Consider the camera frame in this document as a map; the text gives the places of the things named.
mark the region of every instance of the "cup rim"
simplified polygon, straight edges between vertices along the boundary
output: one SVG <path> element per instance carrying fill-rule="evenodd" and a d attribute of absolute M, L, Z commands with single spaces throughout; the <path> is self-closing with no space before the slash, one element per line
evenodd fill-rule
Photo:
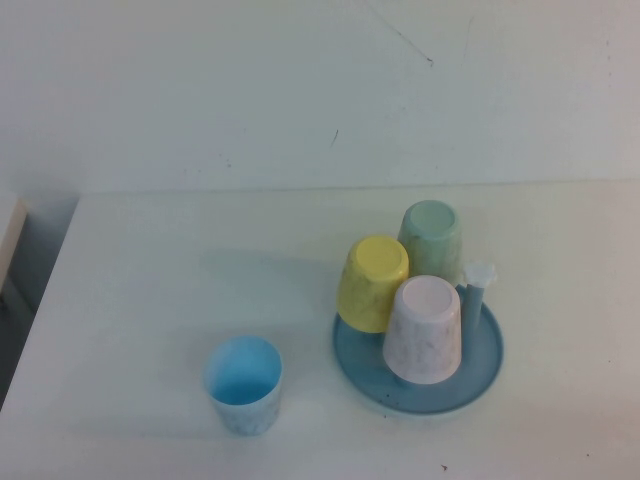
<path fill-rule="evenodd" d="M 416 281 L 416 279 L 425 278 L 425 277 L 437 278 L 438 280 L 441 280 L 443 284 L 446 284 L 446 286 L 448 287 L 452 295 L 451 305 L 449 305 L 449 307 L 447 307 L 446 310 L 430 316 L 422 315 L 420 314 L 420 312 L 413 310 L 411 307 L 409 307 L 409 305 L 407 305 L 407 303 L 404 301 L 404 298 L 403 298 L 404 289 L 411 281 Z M 402 282 L 402 285 L 398 287 L 398 290 L 396 291 L 396 294 L 394 296 L 393 309 L 394 310 L 397 309 L 400 311 L 400 313 L 402 314 L 403 320 L 411 320 L 412 322 L 421 323 L 421 324 L 444 323 L 449 318 L 451 318 L 451 315 L 455 315 L 456 312 L 459 312 L 460 315 L 462 314 L 461 312 L 462 305 L 460 304 L 460 296 L 458 295 L 458 291 L 453 287 L 453 285 L 447 282 L 444 278 L 441 278 L 435 275 L 416 275 L 414 277 L 407 278 L 404 282 Z"/>
<path fill-rule="evenodd" d="M 259 339 L 262 340 L 263 342 L 265 342 L 267 345 L 269 345 L 273 351 L 275 351 L 278 354 L 278 361 L 280 362 L 280 371 L 278 373 L 278 381 L 275 383 L 275 385 L 262 397 L 260 397 L 259 399 L 250 402 L 250 403 L 243 403 L 240 405 L 234 405 L 231 403 L 226 403 L 223 402 L 222 400 L 217 399 L 213 393 L 211 392 L 211 390 L 209 389 L 209 384 L 207 381 L 207 372 L 209 370 L 209 366 L 211 365 L 211 362 L 213 361 L 213 359 L 216 357 L 216 355 L 218 355 L 220 353 L 220 349 L 224 346 L 227 345 L 229 343 L 231 343 L 234 340 L 239 340 L 241 338 L 254 338 L 254 339 Z M 209 357 L 207 358 L 207 361 L 205 362 L 205 366 L 204 366 L 204 370 L 202 372 L 202 384 L 204 386 L 205 391 L 207 392 L 207 395 L 209 396 L 209 398 L 214 402 L 214 403 L 218 403 L 220 405 L 224 405 L 225 408 L 246 408 L 248 406 L 251 405 L 255 405 L 259 402 L 262 402 L 265 398 L 267 398 L 268 396 L 272 395 L 275 391 L 277 391 L 280 388 L 280 385 L 282 384 L 282 378 L 284 375 L 284 362 L 282 361 L 282 354 L 280 353 L 280 349 L 278 347 L 276 347 L 272 342 L 270 342 L 269 340 L 267 340 L 266 338 L 260 336 L 260 335 L 236 335 L 233 337 L 230 337 L 228 339 L 226 339 L 224 342 L 216 345 L 216 347 L 213 349 L 213 351 L 209 354 Z"/>
<path fill-rule="evenodd" d="M 428 232 L 425 232 L 422 228 L 420 228 L 420 226 L 418 224 L 416 224 L 413 220 L 411 220 L 411 213 L 413 212 L 413 210 L 416 207 L 418 207 L 419 205 L 423 205 L 425 203 L 439 204 L 441 206 L 444 206 L 453 215 L 453 223 L 449 227 L 447 227 L 446 229 L 444 229 L 442 232 L 439 232 L 439 233 L 428 233 Z M 449 235 L 451 235 L 451 233 L 460 224 L 460 218 L 458 217 L 458 212 L 456 211 L 456 209 L 453 208 L 448 203 L 443 202 L 442 200 L 435 200 L 435 199 L 433 199 L 433 200 L 421 200 L 419 202 L 414 203 L 413 205 L 411 205 L 407 209 L 407 211 L 404 214 L 403 223 L 405 223 L 410 229 L 417 231 L 420 234 L 421 237 L 429 238 L 429 239 L 433 239 L 433 240 L 440 240 L 440 239 L 446 238 Z"/>

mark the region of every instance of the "white wall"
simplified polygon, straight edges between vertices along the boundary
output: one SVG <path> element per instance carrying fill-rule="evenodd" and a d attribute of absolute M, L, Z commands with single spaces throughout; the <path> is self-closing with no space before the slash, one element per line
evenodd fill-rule
<path fill-rule="evenodd" d="M 640 176 L 639 22 L 635 0 L 3 0 L 17 283 L 37 303 L 82 192 Z"/>

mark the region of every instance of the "white cup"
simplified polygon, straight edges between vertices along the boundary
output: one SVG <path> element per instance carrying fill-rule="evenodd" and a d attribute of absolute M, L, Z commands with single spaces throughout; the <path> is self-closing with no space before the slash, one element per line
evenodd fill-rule
<path fill-rule="evenodd" d="M 412 383 L 446 380 L 460 366 L 460 297 L 449 282 L 420 275 L 396 292 L 382 354 L 398 377 Z"/>

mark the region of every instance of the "wall scratch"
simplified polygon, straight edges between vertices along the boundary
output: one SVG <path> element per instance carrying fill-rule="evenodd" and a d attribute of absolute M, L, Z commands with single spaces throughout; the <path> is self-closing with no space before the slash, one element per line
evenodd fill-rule
<path fill-rule="evenodd" d="M 373 15 L 380 21 L 382 22 L 382 24 L 384 26 L 386 26 L 389 30 L 391 30 L 392 32 L 394 32 L 396 35 L 398 35 L 403 41 L 404 43 L 406 43 L 407 45 L 409 45 L 418 55 L 420 55 L 423 59 L 425 59 L 427 62 L 429 62 L 429 66 L 433 67 L 433 60 L 430 59 L 429 57 L 427 57 L 427 55 L 420 50 L 415 43 L 413 43 L 411 40 L 409 40 L 400 30 L 398 30 L 396 27 L 394 27 L 393 25 L 391 25 L 386 18 L 384 18 L 375 8 L 373 8 L 371 6 L 371 4 L 365 0 L 364 2 L 367 5 L 367 8 L 371 11 L 371 13 L 373 13 Z"/>
<path fill-rule="evenodd" d="M 334 144 L 334 143 L 336 143 L 336 139 L 338 138 L 338 132 L 339 132 L 339 131 L 340 131 L 340 130 L 336 130 L 336 134 L 334 135 L 334 137 L 333 137 L 333 141 L 331 142 L 331 147 L 333 147 L 333 144 Z"/>
<path fill-rule="evenodd" d="M 467 48 L 469 48 L 469 32 L 471 31 L 471 24 L 473 23 L 473 20 L 476 18 L 476 16 L 472 16 L 469 19 L 469 24 L 467 25 L 467 39 L 464 42 L 464 53 L 462 54 L 462 61 L 464 61 L 465 58 L 467 58 Z"/>

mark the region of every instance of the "blue tray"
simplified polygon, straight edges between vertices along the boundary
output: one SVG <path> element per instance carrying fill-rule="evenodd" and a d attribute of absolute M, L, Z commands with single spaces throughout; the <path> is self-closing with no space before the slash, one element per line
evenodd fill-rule
<path fill-rule="evenodd" d="M 456 290 L 463 300 L 466 289 L 459 285 Z M 463 348 L 460 367 L 443 382 L 418 385 L 394 375 L 382 358 L 383 340 L 384 333 L 354 330 L 336 315 L 333 346 L 351 383 L 385 407 L 418 415 L 449 412 L 476 400 L 498 376 L 504 355 L 500 327 L 485 304 L 473 342 Z"/>

